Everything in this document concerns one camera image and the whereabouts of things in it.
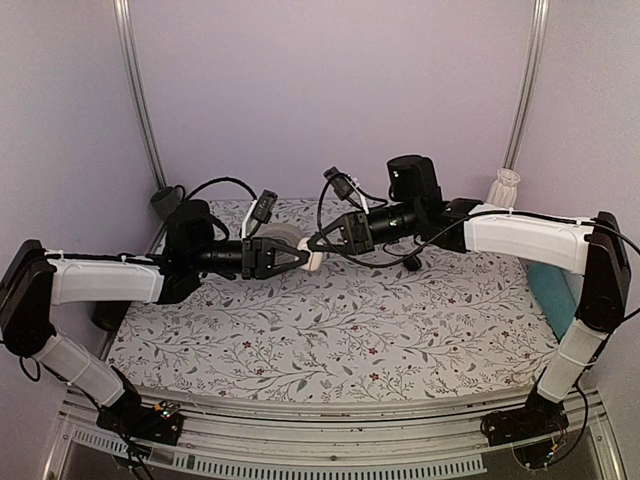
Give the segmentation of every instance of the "leaf pattern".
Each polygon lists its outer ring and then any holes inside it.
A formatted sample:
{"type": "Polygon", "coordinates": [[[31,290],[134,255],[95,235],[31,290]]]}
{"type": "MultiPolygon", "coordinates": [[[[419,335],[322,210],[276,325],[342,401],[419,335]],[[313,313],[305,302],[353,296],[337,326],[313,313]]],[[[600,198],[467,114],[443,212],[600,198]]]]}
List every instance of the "leaf pattern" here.
{"type": "MultiPolygon", "coordinates": [[[[248,205],[213,202],[212,210],[237,234],[248,205]]],[[[315,208],[315,200],[280,200],[272,222],[310,235],[315,208]]],[[[324,221],[349,209],[329,200],[324,221]]],[[[417,272],[329,255],[317,272],[266,281],[210,275],[182,304],[132,305],[108,361],[148,387],[272,401],[380,402],[530,385],[557,342],[520,262],[435,247],[420,258],[417,272]]]]}

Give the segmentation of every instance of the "black cable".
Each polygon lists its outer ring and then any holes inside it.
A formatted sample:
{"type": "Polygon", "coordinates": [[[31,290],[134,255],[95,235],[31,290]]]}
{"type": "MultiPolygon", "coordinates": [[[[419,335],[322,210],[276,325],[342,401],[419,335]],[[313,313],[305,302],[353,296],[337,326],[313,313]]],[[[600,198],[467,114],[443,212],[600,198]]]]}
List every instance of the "black cable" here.
{"type": "Polygon", "coordinates": [[[262,226],[262,222],[256,222],[256,224],[253,226],[253,228],[251,229],[251,231],[249,232],[249,234],[247,235],[247,238],[251,238],[253,237],[256,233],[258,233],[258,229],[262,226]]]}
{"type": "Polygon", "coordinates": [[[584,392],[580,388],[580,385],[578,385],[578,382],[576,382],[574,386],[576,387],[576,390],[578,391],[578,393],[580,394],[584,402],[584,420],[582,422],[582,428],[580,428],[580,432],[578,433],[578,437],[576,438],[575,442],[573,442],[573,445],[569,447],[569,450],[567,450],[564,453],[564,455],[562,455],[561,457],[554,456],[546,465],[543,465],[541,467],[536,467],[536,468],[529,468],[529,470],[543,470],[543,469],[552,467],[554,465],[557,465],[558,463],[564,461],[569,455],[571,455],[571,453],[573,453],[576,447],[580,444],[580,440],[582,440],[582,437],[584,436],[587,430],[587,424],[589,423],[589,400],[587,399],[587,396],[584,394],[584,392]]]}
{"type": "Polygon", "coordinates": [[[34,362],[36,363],[36,374],[31,375],[31,373],[29,373],[29,371],[27,370],[27,367],[24,366],[24,357],[20,357],[19,362],[20,362],[20,368],[22,369],[22,373],[24,373],[26,377],[32,382],[38,383],[40,381],[40,377],[42,373],[40,371],[40,363],[34,360],[34,362]]]}
{"type": "Polygon", "coordinates": [[[249,195],[251,195],[251,198],[253,200],[257,200],[258,196],[256,195],[256,192],[253,191],[253,189],[247,185],[246,183],[244,183],[242,180],[238,180],[237,178],[233,178],[233,177],[218,177],[218,178],[213,178],[211,180],[209,180],[208,182],[203,183],[202,185],[199,185],[198,187],[196,187],[196,189],[191,192],[189,195],[187,195],[184,200],[191,200],[196,194],[200,193],[202,190],[204,190],[207,187],[210,187],[211,185],[215,185],[217,183],[235,183],[236,185],[239,185],[240,187],[244,188],[249,195]]]}
{"type": "Polygon", "coordinates": [[[180,201],[182,202],[184,200],[184,197],[187,196],[187,190],[184,188],[184,185],[176,185],[175,187],[176,190],[181,190],[182,191],[182,195],[180,196],[180,201]]]}
{"type": "Polygon", "coordinates": [[[391,252],[391,251],[389,251],[389,250],[388,250],[389,245],[391,245],[391,243],[390,243],[390,242],[387,242],[387,243],[385,243],[384,245],[382,245],[382,251],[383,251],[384,253],[386,253],[387,255],[391,255],[392,257],[402,257],[402,258],[404,258],[404,254],[402,254],[402,253],[395,253],[395,252],[391,252]]]}
{"type": "MultiPolygon", "coordinates": [[[[100,406],[100,404],[96,402],[96,400],[87,392],[85,392],[84,390],[80,390],[80,391],[84,394],[85,397],[89,399],[89,401],[93,404],[93,406],[96,407],[96,410],[98,410],[98,413],[102,413],[103,411],[102,406],[100,406]]],[[[118,426],[115,423],[113,423],[113,421],[111,420],[108,414],[105,413],[104,418],[107,419],[107,421],[109,422],[109,425],[111,426],[111,429],[120,437],[120,440],[122,440],[127,446],[127,455],[129,456],[129,461],[131,461],[131,454],[133,453],[133,455],[136,457],[136,460],[138,460],[140,467],[142,468],[142,470],[144,470],[144,473],[147,475],[149,480],[154,480],[154,477],[149,471],[149,468],[144,463],[144,461],[142,460],[142,457],[138,453],[138,447],[136,446],[135,442],[132,442],[129,437],[123,435],[120,432],[120,430],[118,429],[118,426]]],[[[138,475],[138,472],[135,471],[135,468],[131,469],[131,472],[135,475],[135,477],[138,480],[143,480],[142,477],[138,475]]]]}
{"type": "Polygon", "coordinates": [[[389,205],[389,200],[387,200],[386,198],[380,198],[380,197],[375,197],[373,195],[370,195],[360,187],[356,187],[356,190],[358,190],[358,192],[360,192],[362,196],[367,200],[371,200],[372,202],[379,202],[382,204],[382,205],[376,205],[375,208],[386,207],[387,205],[389,205]]]}
{"type": "Polygon", "coordinates": [[[356,202],[353,198],[347,197],[345,200],[349,202],[351,205],[353,205],[354,207],[356,207],[358,210],[363,210],[362,205],[356,202]]]}

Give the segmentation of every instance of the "purple wall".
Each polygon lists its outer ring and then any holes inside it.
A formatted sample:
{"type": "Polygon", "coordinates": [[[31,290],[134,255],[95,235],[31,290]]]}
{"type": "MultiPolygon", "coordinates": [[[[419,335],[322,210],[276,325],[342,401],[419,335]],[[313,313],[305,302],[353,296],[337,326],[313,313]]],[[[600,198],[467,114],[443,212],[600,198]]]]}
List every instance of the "purple wall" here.
{"type": "MultiPolygon", "coordinates": [[[[142,251],[154,186],[123,68],[112,2],[0,6],[0,272],[23,240],[78,252],[142,251]]],[[[84,305],[54,323],[95,348],[84,305]]],[[[39,478],[64,387],[39,384],[0,348],[0,478],[39,478]]]]}
{"type": "MultiPolygon", "coordinates": [[[[609,210],[640,242],[640,4],[552,2],[517,170],[518,207],[590,216],[609,210]]],[[[629,307],[640,303],[640,261],[629,307]]],[[[623,325],[595,369],[629,478],[638,478],[640,319],[623,325]]]]}
{"type": "MultiPolygon", "coordinates": [[[[132,2],[172,182],[236,175],[315,197],[331,165],[385,194],[430,155],[447,197],[484,197],[515,115],[533,2],[132,2]]],[[[242,198],[235,187],[209,197],[242,198]]]]}

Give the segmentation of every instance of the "robotic arm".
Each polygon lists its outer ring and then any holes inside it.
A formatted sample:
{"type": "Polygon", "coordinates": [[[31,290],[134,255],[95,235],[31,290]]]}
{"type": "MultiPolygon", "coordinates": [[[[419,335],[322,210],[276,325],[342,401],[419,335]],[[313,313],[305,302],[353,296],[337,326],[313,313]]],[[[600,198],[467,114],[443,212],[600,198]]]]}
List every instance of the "robotic arm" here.
{"type": "MultiPolygon", "coordinates": [[[[575,319],[525,406],[491,413],[483,421],[490,445],[548,434],[558,426],[566,428],[563,399],[595,362],[609,335],[627,319],[631,273],[615,217],[606,212],[595,219],[548,217],[469,199],[446,203],[430,159],[409,155],[390,160],[387,166],[390,197],[399,203],[369,213],[362,209],[342,215],[311,237],[310,250],[351,258],[373,251],[374,245],[420,235],[426,243],[418,251],[434,244],[461,253],[500,253],[584,275],[575,319]],[[333,232],[341,236],[335,244],[328,238],[333,232]]],[[[356,188],[350,177],[332,172],[325,193],[329,183],[339,190],[349,190],[349,184],[356,188]]],[[[405,265],[419,268],[415,260],[409,262],[410,255],[405,265]]]]}
{"type": "MultiPolygon", "coordinates": [[[[254,217],[268,219],[260,202],[254,217]]],[[[200,285],[201,275],[265,279],[303,266],[309,252],[269,238],[216,240],[220,225],[202,200],[185,201],[167,219],[162,255],[96,256],[45,250],[24,242],[0,282],[0,328],[7,349],[33,358],[101,406],[98,426],[126,436],[175,445],[182,429],[179,406],[148,408],[119,371],[92,356],[50,323],[51,306],[78,301],[173,304],[200,285]],[[285,252],[288,255],[278,256],[285,252]],[[279,259],[286,258],[286,263],[279,259]]]]}

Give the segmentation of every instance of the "white cable tie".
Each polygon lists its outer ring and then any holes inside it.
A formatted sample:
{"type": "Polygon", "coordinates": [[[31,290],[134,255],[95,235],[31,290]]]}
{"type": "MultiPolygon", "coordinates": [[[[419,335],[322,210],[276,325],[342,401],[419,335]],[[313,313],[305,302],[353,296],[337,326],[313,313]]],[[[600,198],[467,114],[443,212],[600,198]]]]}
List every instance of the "white cable tie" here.
{"type": "Polygon", "coordinates": [[[86,349],[86,348],[84,348],[83,346],[80,346],[80,350],[82,350],[82,352],[87,356],[87,363],[86,363],[86,365],[82,368],[82,370],[80,370],[80,373],[78,373],[78,375],[76,375],[75,377],[73,377],[73,380],[69,380],[69,381],[67,382],[67,385],[68,385],[68,386],[70,386],[70,387],[71,387],[71,386],[73,386],[73,385],[78,381],[78,379],[79,379],[82,375],[84,375],[84,372],[86,372],[86,371],[87,371],[87,369],[91,366],[91,355],[89,355],[89,352],[87,351],[87,349],[86,349]]]}
{"type": "Polygon", "coordinates": [[[247,237],[247,227],[249,226],[249,222],[251,221],[251,214],[253,213],[253,210],[256,208],[257,204],[258,204],[257,200],[254,200],[253,202],[251,202],[249,211],[245,215],[244,220],[242,220],[242,230],[240,233],[240,237],[243,239],[247,237]]]}
{"type": "Polygon", "coordinates": [[[204,411],[204,408],[202,408],[200,405],[198,405],[198,404],[196,403],[196,401],[193,399],[193,397],[191,396],[191,394],[189,394],[189,393],[187,394],[187,399],[188,399],[191,403],[193,403],[196,407],[198,407],[198,408],[200,409],[200,411],[202,412],[202,414],[203,414],[203,415],[206,415],[206,414],[207,414],[207,412],[205,412],[205,411],[204,411]]]}
{"type": "Polygon", "coordinates": [[[579,361],[577,361],[576,359],[571,358],[570,356],[565,355],[564,353],[562,353],[562,351],[561,351],[560,349],[558,349],[558,355],[560,355],[560,356],[561,356],[562,358],[564,358],[565,360],[569,360],[569,361],[570,361],[571,363],[573,363],[574,365],[579,365],[579,366],[581,366],[581,367],[583,367],[583,368],[584,368],[584,367],[590,367],[591,365],[595,365],[595,362],[592,362],[592,363],[582,363],[582,362],[579,362],[579,361]]]}

